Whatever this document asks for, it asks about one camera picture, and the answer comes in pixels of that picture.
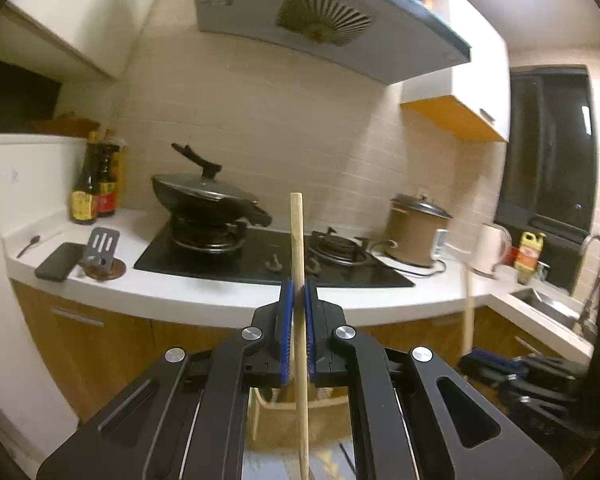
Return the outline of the small spoon on counter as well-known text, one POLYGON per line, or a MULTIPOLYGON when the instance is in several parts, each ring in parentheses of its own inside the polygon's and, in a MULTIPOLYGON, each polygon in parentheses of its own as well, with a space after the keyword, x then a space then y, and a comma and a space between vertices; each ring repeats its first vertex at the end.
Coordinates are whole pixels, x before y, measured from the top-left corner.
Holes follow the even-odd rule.
POLYGON ((29 249, 31 249, 33 246, 35 246, 36 244, 38 244, 41 240, 41 237, 39 235, 35 235, 32 236, 30 238, 30 240, 28 241, 28 244, 26 246, 24 246, 20 252, 18 252, 18 254, 16 255, 17 259, 20 259, 29 249))

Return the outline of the metal slotted spatula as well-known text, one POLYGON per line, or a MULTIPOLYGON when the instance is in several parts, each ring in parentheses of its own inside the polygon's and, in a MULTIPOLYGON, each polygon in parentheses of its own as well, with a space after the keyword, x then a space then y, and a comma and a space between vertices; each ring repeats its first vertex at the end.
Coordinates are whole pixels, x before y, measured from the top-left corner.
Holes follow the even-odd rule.
POLYGON ((114 261, 120 232, 109 228, 94 228, 84 248, 81 266, 109 268, 114 261))

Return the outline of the round brown coaster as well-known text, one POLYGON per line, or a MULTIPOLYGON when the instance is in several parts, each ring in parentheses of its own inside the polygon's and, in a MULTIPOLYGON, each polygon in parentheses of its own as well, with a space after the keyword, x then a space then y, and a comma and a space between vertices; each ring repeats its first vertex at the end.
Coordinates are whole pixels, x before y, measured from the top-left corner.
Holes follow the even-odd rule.
POLYGON ((122 278, 126 272, 126 264, 122 260, 114 258, 109 268, 103 268, 102 266, 82 266, 82 270, 89 278, 99 282, 106 282, 122 278))

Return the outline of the red label sauce bottle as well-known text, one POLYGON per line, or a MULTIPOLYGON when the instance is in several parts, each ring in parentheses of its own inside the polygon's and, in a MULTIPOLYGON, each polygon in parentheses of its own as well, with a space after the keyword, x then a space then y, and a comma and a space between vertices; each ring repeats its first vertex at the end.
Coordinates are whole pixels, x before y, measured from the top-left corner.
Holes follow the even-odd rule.
POLYGON ((98 147, 98 215, 112 217, 119 205, 125 142, 107 129, 98 147))

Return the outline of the white orange wall cabinet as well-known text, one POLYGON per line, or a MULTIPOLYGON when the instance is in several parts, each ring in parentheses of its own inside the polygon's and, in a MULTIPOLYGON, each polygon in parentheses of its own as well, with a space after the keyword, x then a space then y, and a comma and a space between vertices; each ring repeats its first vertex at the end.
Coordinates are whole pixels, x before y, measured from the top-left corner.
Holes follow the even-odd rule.
POLYGON ((468 0, 424 0, 470 47, 468 63, 402 84, 401 105, 462 140, 507 142, 509 60, 505 40, 468 0))

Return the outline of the brown rice cooker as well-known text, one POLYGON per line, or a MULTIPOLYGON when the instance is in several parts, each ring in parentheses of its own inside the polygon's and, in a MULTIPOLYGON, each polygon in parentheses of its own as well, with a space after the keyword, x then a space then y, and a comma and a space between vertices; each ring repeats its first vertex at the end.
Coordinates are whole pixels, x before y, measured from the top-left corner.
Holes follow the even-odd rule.
POLYGON ((400 263, 431 268, 449 232, 452 216, 440 206, 411 195, 390 202, 386 254, 400 263))

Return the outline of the range hood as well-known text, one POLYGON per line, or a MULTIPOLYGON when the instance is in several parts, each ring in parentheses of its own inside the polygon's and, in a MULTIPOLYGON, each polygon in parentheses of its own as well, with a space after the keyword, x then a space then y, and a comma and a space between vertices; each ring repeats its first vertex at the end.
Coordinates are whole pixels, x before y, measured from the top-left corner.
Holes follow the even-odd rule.
POLYGON ((465 64, 470 45, 419 0, 195 0, 203 32, 306 52, 382 84, 465 64))

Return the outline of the dark window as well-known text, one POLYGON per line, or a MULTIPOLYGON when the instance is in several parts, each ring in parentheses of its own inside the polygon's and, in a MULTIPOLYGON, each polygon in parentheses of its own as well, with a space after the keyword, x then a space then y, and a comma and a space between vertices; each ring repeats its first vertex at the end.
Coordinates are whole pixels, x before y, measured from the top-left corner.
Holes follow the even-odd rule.
POLYGON ((550 284, 576 288, 592 230, 598 151, 590 76, 583 65, 510 72, 509 140, 494 221, 519 243, 543 233, 550 284))

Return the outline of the tan plastic utensil basket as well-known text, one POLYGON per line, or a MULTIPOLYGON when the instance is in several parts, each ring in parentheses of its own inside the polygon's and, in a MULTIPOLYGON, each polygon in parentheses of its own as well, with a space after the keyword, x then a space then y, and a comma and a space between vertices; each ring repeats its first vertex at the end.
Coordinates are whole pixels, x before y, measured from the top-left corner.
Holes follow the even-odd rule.
MULTIPOLYGON (((309 385, 310 448, 351 437, 348 390, 309 385)), ((297 451, 299 429, 294 387, 252 388, 249 393, 247 439, 260 452, 297 451)))

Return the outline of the kitchen sink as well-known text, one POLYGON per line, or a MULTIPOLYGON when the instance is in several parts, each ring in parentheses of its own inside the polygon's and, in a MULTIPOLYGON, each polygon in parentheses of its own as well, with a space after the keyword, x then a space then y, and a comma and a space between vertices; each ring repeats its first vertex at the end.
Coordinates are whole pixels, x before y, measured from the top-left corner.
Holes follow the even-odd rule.
POLYGON ((597 330, 589 330, 585 328, 580 322, 580 314, 573 311, 561 301, 553 299, 544 292, 539 292, 533 288, 525 288, 514 292, 513 296, 529 307, 537 310, 538 312, 545 315, 547 318, 551 318, 554 322, 568 328, 579 337, 585 339, 590 344, 595 344, 597 339, 597 330))

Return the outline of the black gas stove top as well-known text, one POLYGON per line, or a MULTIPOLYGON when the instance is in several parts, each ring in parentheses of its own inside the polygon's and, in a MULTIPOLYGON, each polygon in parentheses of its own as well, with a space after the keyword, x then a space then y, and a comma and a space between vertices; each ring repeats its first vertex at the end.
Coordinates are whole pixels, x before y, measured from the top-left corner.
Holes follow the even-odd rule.
MULTIPOLYGON (((411 288, 414 283, 367 252, 358 262, 342 264, 314 249, 306 238, 306 276, 335 288, 411 288)), ((278 285, 291 274, 290 235, 248 229, 238 245, 219 245, 204 252, 178 244, 165 226, 134 263, 136 270, 223 282, 278 285)))

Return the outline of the white electric kettle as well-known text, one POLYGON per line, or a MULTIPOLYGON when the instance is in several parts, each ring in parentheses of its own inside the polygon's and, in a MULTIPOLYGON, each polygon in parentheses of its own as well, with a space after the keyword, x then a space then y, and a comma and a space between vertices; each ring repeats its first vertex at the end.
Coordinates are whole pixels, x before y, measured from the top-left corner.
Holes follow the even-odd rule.
POLYGON ((505 228, 494 223, 483 223, 469 258, 469 267, 478 274, 493 276, 496 267, 504 261, 510 248, 512 237, 505 228))

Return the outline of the dark soy sauce bottle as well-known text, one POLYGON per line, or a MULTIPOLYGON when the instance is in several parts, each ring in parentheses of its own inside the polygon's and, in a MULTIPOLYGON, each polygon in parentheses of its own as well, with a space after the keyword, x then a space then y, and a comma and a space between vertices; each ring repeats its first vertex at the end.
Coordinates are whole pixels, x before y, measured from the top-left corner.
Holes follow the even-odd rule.
POLYGON ((98 214, 98 132, 88 134, 83 166, 70 195, 70 216, 77 224, 93 224, 98 214))

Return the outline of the white left wall cabinet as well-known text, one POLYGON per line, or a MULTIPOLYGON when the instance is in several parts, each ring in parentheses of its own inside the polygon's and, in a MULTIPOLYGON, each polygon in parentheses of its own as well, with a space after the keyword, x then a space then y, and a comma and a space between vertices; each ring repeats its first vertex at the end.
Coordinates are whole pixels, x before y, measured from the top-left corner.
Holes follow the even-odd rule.
POLYGON ((36 122, 110 126, 156 0, 0 0, 0 133, 36 122))

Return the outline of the yellow oil bottle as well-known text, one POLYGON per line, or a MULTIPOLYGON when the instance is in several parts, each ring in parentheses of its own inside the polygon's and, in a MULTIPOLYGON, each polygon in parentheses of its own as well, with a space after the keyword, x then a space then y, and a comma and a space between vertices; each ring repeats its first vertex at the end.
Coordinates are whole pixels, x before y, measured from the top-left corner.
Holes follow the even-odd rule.
POLYGON ((517 282, 527 284, 533 274, 542 254, 545 234, 542 232, 523 232, 521 234, 518 252, 514 262, 517 272, 517 282))

